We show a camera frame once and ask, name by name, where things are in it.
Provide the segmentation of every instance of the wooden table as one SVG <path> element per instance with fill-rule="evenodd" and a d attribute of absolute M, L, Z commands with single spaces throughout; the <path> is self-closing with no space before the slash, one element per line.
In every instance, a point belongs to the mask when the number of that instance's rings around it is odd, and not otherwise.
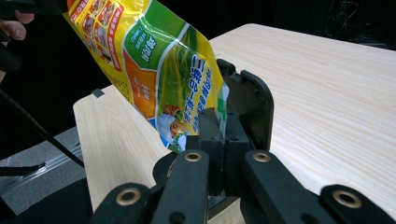
<path fill-rule="evenodd" d="M 395 51 L 256 24 L 210 42 L 217 58 L 269 86 L 271 151 L 305 188 L 347 185 L 396 218 Z M 74 105 L 93 209 L 122 183 L 152 186 L 169 152 L 113 86 L 103 92 Z"/>

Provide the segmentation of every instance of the finger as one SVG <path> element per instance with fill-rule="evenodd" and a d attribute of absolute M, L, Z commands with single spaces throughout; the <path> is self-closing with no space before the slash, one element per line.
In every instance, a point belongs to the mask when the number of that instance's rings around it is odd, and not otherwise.
<path fill-rule="evenodd" d="M 30 13 L 21 13 L 18 10 L 15 11 L 15 17 L 20 21 L 22 24 L 26 24 L 31 22 L 35 18 L 35 14 Z"/>
<path fill-rule="evenodd" d="M 0 71 L 0 83 L 1 83 L 1 81 L 3 81 L 5 75 L 6 75 L 5 72 Z"/>
<path fill-rule="evenodd" d="M 19 21 L 0 21 L 0 29 L 16 40 L 23 40 L 26 37 L 26 29 Z"/>

